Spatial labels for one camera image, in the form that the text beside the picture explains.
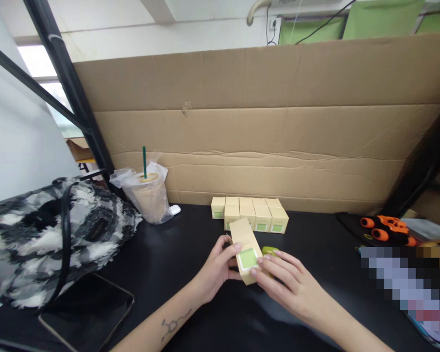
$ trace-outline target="black metal pole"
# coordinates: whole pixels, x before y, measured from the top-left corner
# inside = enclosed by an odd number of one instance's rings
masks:
[[[46,103],[51,105],[55,110],[65,116],[71,123],[81,129],[83,132],[89,132],[89,129],[83,125],[81,119],[75,116],[69,109],[61,104],[56,98],[54,98],[47,90],[42,88],[34,78],[26,73],[21,67],[19,67],[13,60],[6,56],[0,50],[0,65],[10,72],[13,76],[19,79],[25,86],[31,89],[39,97],[41,97]]]
[[[402,217],[427,188],[437,187],[434,179],[440,173],[440,116],[419,144],[412,160],[381,210],[382,215]]]
[[[55,67],[57,76],[73,111],[76,115],[82,117],[85,126],[89,128],[89,132],[84,132],[84,136],[93,152],[98,167],[107,170],[107,173],[102,175],[107,187],[125,199],[122,190],[109,183],[109,175],[114,172],[114,165],[94,119],[80,79],[73,67],[49,3],[47,0],[24,0],[24,4]]]

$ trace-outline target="pipe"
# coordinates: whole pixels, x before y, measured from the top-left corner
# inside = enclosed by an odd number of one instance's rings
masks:
[[[251,26],[253,24],[253,20],[254,20],[253,15],[256,12],[256,10],[260,7],[269,6],[270,4],[272,4],[272,0],[257,0],[251,7],[251,10],[249,10],[248,18],[246,20],[248,26]]]

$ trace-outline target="black table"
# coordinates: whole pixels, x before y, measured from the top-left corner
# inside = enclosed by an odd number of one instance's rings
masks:
[[[108,351],[186,285],[200,270],[223,221],[208,206],[181,205],[163,225],[142,222],[137,234],[99,273],[135,295],[131,312]],[[299,258],[323,288],[357,320],[395,351],[437,351],[381,290],[371,288],[355,250],[364,244],[331,214],[289,213],[286,234],[256,232],[259,246],[272,246]],[[32,310],[0,308],[9,333],[42,350],[66,351]],[[10,326],[15,322],[20,330]],[[257,285],[227,281],[172,338],[166,351],[335,351],[327,337],[307,328]]]

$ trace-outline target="plastic bag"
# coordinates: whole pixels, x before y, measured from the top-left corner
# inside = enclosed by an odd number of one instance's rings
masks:
[[[115,170],[110,182],[122,188],[142,217],[151,224],[162,224],[173,217],[166,195],[165,178],[168,169],[150,161],[147,178],[133,169]]]

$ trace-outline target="bag strap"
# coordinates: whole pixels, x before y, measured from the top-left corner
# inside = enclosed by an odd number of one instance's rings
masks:
[[[46,306],[50,305],[60,294],[62,288],[67,281],[68,271],[70,269],[70,256],[72,254],[72,237],[70,227],[70,191],[78,182],[71,184],[64,192],[61,200],[60,217],[62,221],[62,268],[60,270],[60,277],[55,287],[54,293],[47,301]]]

